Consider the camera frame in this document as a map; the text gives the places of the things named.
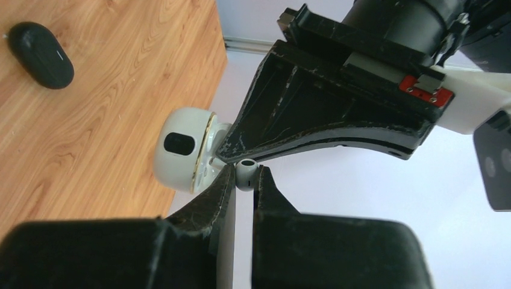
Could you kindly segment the white earbud charging case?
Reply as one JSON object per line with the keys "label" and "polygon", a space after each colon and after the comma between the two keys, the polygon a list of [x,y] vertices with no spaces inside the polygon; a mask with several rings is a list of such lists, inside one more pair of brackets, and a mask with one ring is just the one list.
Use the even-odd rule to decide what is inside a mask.
{"label": "white earbud charging case", "polygon": [[212,111],[184,107],[171,112],[154,151],[156,180],[180,192],[204,191],[225,166],[216,150],[230,128]]}

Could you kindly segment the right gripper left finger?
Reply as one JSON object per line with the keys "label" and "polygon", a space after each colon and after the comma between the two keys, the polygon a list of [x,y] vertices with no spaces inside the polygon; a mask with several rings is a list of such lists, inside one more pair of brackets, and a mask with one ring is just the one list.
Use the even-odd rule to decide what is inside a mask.
{"label": "right gripper left finger", "polygon": [[1,241],[2,288],[231,288],[235,169],[166,218],[25,222]]}

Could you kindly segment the white earbud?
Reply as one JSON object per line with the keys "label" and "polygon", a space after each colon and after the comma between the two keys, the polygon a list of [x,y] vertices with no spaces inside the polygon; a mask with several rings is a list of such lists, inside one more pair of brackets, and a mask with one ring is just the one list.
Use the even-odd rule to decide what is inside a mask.
{"label": "white earbud", "polygon": [[252,159],[243,159],[235,166],[236,187],[241,191],[251,191],[256,184],[259,164]]}

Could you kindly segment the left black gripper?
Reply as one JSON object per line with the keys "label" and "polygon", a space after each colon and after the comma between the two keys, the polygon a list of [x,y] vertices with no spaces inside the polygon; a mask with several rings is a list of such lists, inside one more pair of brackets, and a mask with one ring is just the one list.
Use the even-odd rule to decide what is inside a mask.
{"label": "left black gripper", "polygon": [[[304,4],[285,9],[277,23],[299,48],[358,52],[419,76],[434,65],[455,19],[454,3],[355,3],[341,22]],[[222,161],[263,161],[339,145],[406,160],[435,126],[435,107],[397,83],[291,44],[275,42],[257,68],[216,150]]]}

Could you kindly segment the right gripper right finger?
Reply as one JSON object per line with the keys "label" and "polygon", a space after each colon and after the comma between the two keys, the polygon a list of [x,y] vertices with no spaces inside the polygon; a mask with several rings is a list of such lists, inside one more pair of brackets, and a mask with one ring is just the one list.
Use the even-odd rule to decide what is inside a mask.
{"label": "right gripper right finger", "polygon": [[414,232],[389,220],[299,212],[257,171],[252,288],[433,288]]}

